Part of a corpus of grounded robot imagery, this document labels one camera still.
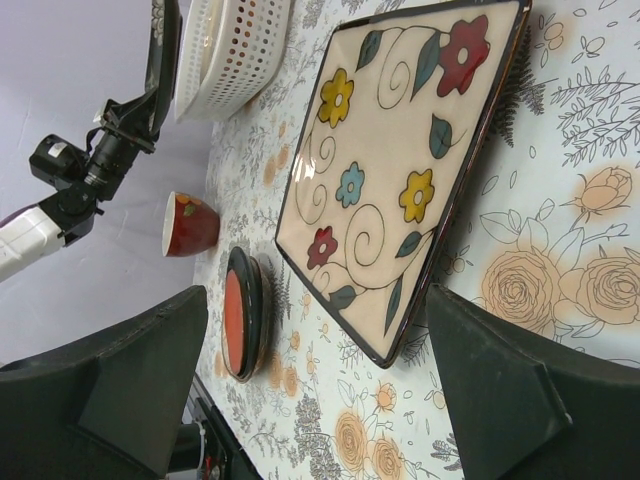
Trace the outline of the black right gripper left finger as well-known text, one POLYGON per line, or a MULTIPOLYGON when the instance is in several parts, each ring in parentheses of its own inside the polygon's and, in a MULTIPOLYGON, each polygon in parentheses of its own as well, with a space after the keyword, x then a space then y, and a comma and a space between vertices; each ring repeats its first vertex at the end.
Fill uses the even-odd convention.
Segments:
POLYGON ((191 286, 128 320, 1 369, 4 479, 161 479, 208 322, 191 286))

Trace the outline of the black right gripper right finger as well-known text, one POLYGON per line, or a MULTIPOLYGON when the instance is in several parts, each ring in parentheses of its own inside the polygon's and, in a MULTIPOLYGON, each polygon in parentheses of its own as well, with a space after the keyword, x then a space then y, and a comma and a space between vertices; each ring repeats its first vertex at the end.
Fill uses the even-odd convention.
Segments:
POLYGON ((639 371, 506 322, 440 285, 425 313, 468 479, 636 479, 639 371))

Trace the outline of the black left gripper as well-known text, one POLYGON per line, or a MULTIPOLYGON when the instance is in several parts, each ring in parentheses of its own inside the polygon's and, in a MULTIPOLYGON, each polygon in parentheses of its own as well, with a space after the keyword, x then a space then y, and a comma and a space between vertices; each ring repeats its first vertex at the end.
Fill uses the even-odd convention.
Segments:
POLYGON ((31 173, 58 191, 83 182, 99 200, 111 200, 138 155, 155 151, 154 121, 153 97, 126 103, 109 99, 98 112, 97 126, 87 133, 83 148, 50 134, 29 158, 31 173))

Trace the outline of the cream square flower plate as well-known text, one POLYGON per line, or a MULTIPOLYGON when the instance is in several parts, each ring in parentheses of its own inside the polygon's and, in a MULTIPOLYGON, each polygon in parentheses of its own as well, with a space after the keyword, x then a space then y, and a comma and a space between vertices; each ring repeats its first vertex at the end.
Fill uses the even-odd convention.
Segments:
POLYGON ((488 133, 528 1, 447 1, 331 34, 275 243, 378 367, 395 361, 488 133))

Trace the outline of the dark square patterned plate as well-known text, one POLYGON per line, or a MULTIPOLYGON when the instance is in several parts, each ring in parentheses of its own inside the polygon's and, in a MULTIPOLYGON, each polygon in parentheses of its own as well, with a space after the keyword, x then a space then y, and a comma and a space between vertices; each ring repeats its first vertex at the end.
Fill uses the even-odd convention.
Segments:
POLYGON ((154 94, 149 118, 152 136, 158 135, 173 100, 182 16, 176 0, 151 2, 151 31, 145 90, 154 94))

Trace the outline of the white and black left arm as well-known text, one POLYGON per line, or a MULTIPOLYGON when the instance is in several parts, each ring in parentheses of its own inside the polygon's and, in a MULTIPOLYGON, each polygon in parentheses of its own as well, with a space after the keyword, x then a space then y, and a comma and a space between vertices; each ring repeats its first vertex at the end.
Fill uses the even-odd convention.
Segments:
POLYGON ((108 100, 81 149, 46 136, 29 158, 32 174, 55 193, 1 221, 1 279, 68 247, 91 232, 137 156, 155 151, 171 102, 157 91, 120 104, 108 100))

